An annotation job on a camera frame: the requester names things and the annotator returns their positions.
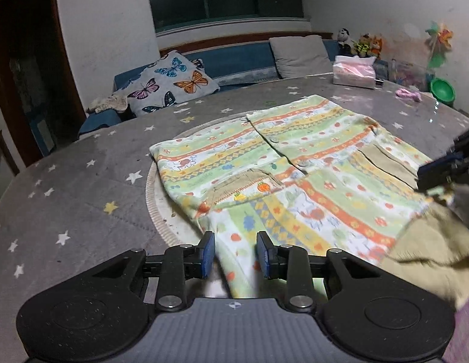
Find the colourful patterned children's jacket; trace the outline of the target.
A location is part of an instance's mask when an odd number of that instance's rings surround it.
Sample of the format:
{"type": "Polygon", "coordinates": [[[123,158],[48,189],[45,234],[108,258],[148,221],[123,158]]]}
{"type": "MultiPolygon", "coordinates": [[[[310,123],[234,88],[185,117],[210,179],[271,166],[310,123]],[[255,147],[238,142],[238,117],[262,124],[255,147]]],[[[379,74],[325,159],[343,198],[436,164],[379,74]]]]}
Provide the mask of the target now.
{"type": "Polygon", "coordinates": [[[312,255],[342,249],[456,306],[469,298],[469,230],[452,192],[416,190],[428,156],[313,95],[153,145],[170,199],[202,231],[235,297],[269,291],[256,235],[312,255]]]}

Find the green plastic bowl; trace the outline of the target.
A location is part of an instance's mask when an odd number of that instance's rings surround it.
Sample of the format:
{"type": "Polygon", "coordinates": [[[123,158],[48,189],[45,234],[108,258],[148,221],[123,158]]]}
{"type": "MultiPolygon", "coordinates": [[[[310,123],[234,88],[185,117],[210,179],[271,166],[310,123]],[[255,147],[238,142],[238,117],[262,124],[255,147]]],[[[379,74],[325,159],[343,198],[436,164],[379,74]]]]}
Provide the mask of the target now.
{"type": "Polygon", "coordinates": [[[429,84],[430,92],[441,103],[453,107],[456,99],[456,91],[452,85],[441,78],[433,78],[429,84]]]}

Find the pink fabric hair band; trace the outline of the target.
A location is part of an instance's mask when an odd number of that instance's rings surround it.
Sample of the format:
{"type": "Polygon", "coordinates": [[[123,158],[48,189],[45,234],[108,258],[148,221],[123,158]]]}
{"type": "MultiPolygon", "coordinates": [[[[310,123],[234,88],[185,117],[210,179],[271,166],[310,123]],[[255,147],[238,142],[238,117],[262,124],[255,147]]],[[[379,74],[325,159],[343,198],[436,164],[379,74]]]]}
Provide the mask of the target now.
{"type": "Polygon", "coordinates": [[[421,102],[421,94],[418,91],[412,89],[397,89],[395,94],[397,97],[402,99],[410,99],[416,103],[421,102]]]}

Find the clear plastic toy box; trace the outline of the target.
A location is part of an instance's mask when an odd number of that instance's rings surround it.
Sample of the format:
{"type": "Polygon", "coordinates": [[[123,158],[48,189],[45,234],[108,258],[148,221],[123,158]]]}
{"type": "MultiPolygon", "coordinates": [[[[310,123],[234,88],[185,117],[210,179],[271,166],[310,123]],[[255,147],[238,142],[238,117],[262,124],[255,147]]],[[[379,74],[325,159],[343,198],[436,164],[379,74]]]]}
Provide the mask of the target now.
{"type": "Polygon", "coordinates": [[[389,80],[407,88],[429,92],[429,84],[435,73],[425,67],[392,59],[389,63],[389,80]]]}

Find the colourful pinwheel toy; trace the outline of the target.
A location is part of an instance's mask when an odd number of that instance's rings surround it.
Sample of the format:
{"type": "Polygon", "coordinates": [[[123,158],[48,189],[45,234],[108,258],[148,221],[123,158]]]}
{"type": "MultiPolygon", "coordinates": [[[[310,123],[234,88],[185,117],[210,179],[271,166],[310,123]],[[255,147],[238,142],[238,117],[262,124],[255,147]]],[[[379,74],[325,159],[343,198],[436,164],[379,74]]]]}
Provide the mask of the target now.
{"type": "Polygon", "coordinates": [[[444,23],[431,22],[429,29],[425,31],[429,38],[425,44],[429,48],[429,60],[427,67],[436,69],[446,61],[446,54],[452,51],[452,38],[454,32],[444,23]]]}

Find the grey star patterned table cover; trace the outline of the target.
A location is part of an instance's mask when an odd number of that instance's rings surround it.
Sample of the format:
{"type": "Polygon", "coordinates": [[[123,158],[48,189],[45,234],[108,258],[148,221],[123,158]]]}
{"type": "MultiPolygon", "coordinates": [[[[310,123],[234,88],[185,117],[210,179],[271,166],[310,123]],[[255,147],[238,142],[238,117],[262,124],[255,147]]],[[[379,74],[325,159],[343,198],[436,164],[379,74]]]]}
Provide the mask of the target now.
{"type": "Polygon", "coordinates": [[[374,118],[432,158],[469,129],[469,113],[430,97],[400,99],[396,88],[343,87],[329,75],[254,84],[99,130],[31,165],[0,200],[0,362],[26,360],[15,319],[36,293],[131,248],[156,254],[198,238],[163,193],[151,145],[312,94],[374,118]]]}

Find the orange fox plush toy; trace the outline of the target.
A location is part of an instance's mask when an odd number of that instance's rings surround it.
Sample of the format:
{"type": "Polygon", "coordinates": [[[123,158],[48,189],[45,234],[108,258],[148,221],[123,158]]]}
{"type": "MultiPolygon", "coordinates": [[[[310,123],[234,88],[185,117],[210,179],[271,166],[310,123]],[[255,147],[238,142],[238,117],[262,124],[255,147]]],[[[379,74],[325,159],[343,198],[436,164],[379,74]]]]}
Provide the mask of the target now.
{"type": "Polygon", "coordinates": [[[380,59],[383,45],[384,45],[383,39],[380,36],[374,35],[370,39],[370,49],[369,49],[370,56],[375,57],[376,59],[380,59]]]}

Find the pink tissue pack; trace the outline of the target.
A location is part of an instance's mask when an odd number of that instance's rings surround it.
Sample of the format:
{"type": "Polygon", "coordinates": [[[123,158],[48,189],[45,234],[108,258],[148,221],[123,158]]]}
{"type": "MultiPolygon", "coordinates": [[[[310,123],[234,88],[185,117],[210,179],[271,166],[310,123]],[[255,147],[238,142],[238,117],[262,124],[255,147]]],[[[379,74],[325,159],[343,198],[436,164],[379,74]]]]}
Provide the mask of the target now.
{"type": "Polygon", "coordinates": [[[333,83],[363,89],[375,88],[375,57],[336,56],[333,63],[333,83]]]}

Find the yellow plush toy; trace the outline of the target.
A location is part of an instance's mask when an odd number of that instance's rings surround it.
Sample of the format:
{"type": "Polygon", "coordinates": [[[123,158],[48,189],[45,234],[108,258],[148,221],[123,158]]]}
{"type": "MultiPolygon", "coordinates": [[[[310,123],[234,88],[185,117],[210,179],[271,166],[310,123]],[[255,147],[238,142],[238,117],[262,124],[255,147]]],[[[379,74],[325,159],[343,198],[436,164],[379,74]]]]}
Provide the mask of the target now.
{"type": "Polygon", "coordinates": [[[352,52],[355,56],[360,58],[367,58],[371,56],[371,43],[372,37],[369,34],[362,35],[359,40],[353,43],[352,52]]]}

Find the panda plush toy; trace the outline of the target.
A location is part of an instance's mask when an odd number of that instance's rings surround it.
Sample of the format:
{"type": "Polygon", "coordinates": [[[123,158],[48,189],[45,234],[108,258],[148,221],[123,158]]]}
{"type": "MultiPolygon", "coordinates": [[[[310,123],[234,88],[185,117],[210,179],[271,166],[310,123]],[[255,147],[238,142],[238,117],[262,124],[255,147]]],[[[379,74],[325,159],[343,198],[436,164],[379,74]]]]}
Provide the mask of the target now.
{"type": "Polygon", "coordinates": [[[357,42],[354,41],[346,28],[341,28],[337,34],[338,54],[353,57],[358,55],[357,42]]]}

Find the cream cloth on sofa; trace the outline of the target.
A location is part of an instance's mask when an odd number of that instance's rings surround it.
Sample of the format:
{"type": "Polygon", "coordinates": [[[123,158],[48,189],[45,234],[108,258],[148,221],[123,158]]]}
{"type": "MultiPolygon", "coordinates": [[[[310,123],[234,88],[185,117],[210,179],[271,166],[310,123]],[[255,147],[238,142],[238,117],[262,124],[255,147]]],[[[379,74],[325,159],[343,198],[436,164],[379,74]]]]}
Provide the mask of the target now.
{"type": "Polygon", "coordinates": [[[127,97],[124,95],[112,94],[108,97],[98,97],[94,99],[90,103],[86,112],[88,112],[88,114],[98,114],[106,110],[114,110],[121,113],[125,112],[128,107],[129,103],[127,101],[127,97]]]}

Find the butterfly print pillow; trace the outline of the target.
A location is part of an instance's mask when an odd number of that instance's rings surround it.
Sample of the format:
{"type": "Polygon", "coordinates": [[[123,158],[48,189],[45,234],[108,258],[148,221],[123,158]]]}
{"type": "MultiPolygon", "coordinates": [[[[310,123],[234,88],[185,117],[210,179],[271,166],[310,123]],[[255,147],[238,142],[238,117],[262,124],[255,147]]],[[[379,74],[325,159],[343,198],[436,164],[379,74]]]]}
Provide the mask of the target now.
{"type": "Polygon", "coordinates": [[[136,117],[186,103],[220,90],[218,83],[184,55],[171,51],[143,69],[117,92],[136,117]]]}

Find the grey plain pillow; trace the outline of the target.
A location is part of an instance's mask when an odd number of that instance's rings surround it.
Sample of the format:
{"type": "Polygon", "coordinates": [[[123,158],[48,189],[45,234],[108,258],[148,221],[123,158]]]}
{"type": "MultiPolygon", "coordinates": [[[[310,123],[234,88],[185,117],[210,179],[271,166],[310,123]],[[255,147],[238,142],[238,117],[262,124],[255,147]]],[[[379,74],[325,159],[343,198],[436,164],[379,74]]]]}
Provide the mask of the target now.
{"type": "Polygon", "coordinates": [[[269,42],[282,79],[332,71],[332,61],[319,35],[276,37],[269,42]]]}

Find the blue sofa bench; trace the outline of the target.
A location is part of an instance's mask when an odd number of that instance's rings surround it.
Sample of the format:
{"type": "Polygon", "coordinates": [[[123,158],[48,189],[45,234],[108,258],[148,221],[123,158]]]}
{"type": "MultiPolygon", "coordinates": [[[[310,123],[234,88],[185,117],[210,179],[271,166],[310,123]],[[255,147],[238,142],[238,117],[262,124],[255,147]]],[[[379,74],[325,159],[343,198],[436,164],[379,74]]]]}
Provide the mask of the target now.
{"type": "MultiPolygon", "coordinates": [[[[338,56],[338,42],[335,40],[324,40],[323,38],[322,40],[330,61],[334,63],[335,57],[338,56]]],[[[171,51],[177,51],[197,67],[203,69],[208,76],[218,83],[220,90],[217,92],[282,79],[276,69],[275,58],[269,39],[267,41],[234,44],[232,46],[221,45],[194,52],[188,51],[186,46],[181,45],[169,52],[171,51]]],[[[112,94],[120,95],[117,90],[122,88],[124,84],[128,83],[129,80],[150,64],[116,75],[112,94]]],[[[114,110],[106,110],[98,114],[88,114],[88,118],[81,126],[79,134],[89,134],[98,129],[115,126],[124,120],[135,117],[130,107],[121,113],[114,110]]]]}

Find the dark wooden door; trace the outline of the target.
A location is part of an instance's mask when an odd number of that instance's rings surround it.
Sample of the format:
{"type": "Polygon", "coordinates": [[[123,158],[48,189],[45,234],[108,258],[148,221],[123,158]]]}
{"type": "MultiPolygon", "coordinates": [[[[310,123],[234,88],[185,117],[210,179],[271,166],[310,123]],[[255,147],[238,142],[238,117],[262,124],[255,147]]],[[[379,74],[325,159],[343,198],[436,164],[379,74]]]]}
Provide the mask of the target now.
{"type": "Polygon", "coordinates": [[[86,115],[57,0],[0,0],[0,109],[26,166],[77,139],[86,115]]]}

